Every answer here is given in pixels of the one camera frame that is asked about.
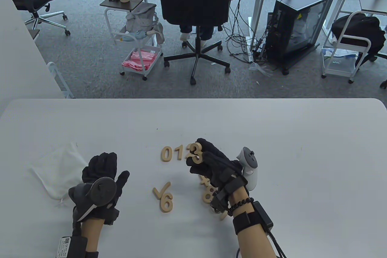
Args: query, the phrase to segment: forearm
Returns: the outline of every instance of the forearm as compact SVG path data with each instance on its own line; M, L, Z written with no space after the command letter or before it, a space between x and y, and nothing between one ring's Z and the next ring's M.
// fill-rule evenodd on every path
M82 223L82 237L87 238L86 252L97 252L99 235L105 220L90 218Z
M230 197L230 204L247 199L249 196L244 188L236 190ZM248 203L234 210L236 217L243 212L252 213L253 205ZM276 258L275 252L261 225L254 225L238 233L238 243L242 258Z

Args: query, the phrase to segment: chair wheel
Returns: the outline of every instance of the chair wheel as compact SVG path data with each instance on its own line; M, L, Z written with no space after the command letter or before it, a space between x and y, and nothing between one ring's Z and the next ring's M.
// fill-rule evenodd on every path
M381 83L379 87L386 89L387 88L387 81L384 81L383 83Z

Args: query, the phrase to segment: hand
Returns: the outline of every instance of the hand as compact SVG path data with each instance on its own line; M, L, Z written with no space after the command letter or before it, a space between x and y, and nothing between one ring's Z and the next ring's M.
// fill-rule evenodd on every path
M113 180L117 174L117 154L102 153L101 155L94 156L89 166L86 166L82 171L82 180L84 183L94 183L97 179L102 177L109 177ZM126 184L130 173L123 171L117 178L116 185L117 191L114 198L105 206L95 208L84 218L81 222L89 218L105 219L105 224L111 225L112 222L118 217L119 211L115 209L117 201L122 194L122 188Z
M192 157L188 157L186 163L191 167L191 173L203 175L210 179L211 185L218 188L218 191L222 190L224 185L230 182L229 179L226 181L221 180L221 174L225 169L234 172L235 177L231 179L242 175L243 167L238 160L229 160L224 153L206 139L199 138L196 142L202 145L203 162L196 164L193 162Z

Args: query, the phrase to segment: pc tower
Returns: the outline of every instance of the pc tower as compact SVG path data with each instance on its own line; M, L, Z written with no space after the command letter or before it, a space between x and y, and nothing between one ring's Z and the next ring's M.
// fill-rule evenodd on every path
M288 70L316 45L333 0L277 0L267 25L265 54L269 62Z

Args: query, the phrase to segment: chair base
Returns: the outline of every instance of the chair base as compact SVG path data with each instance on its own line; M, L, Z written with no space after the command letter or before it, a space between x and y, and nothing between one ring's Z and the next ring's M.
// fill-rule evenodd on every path
M199 58L203 58L203 59L207 59L213 63L217 63L217 64L220 64L221 66L224 66L225 69L224 69L224 72L225 73L230 73L231 72L231 69L230 69L230 63L227 63L221 59L217 59L217 58L214 58L212 56L208 56L206 55L205 53L214 49L214 48L218 48L218 50L222 50L222 41L218 41L214 44L211 44L210 46L207 46L205 48L202 49L201 47L201 44L200 44L200 27L197 26L196 27L196 39L195 39L195 47L193 47L188 41L184 41L183 42L183 47L189 47L189 49L192 50L192 53L186 53L186 54L178 54L178 55L175 55L175 56L166 56L164 57L164 67L169 67L169 61L170 60L176 60L176 59L185 59L185 58L191 58L191 57L194 57L195 58L195 63L193 65L193 69L192 69L192 74L191 74L191 79L190 79L190 84L191 85L196 85L196 80L195 80L195 71L196 71L196 66L197 66L197 62L199 60Z
M35 30L37 28L38 24L44 22L44 23L47 23L47 24L50 24L50 25L53 25L53 26L57 26L57 27L63 28L65 30L65 34L68 36L68 35L70 35L70 31L66 29L66 26L61 25L61 24L56 23L56 22L52 22L50 20L47 20L47 18L50 18L50 17L53 17L53 16L57 16L57 15L60 15L60 14L62 14L63 20L67 20L67 16L66 16L64 11L48 13L48 14L44 14L44 15L41 15L41 16L39 16L38 13L35 12L35 13L32 13L31 19L25 21L24 24L28 25L28 24L33 23L32 29Z

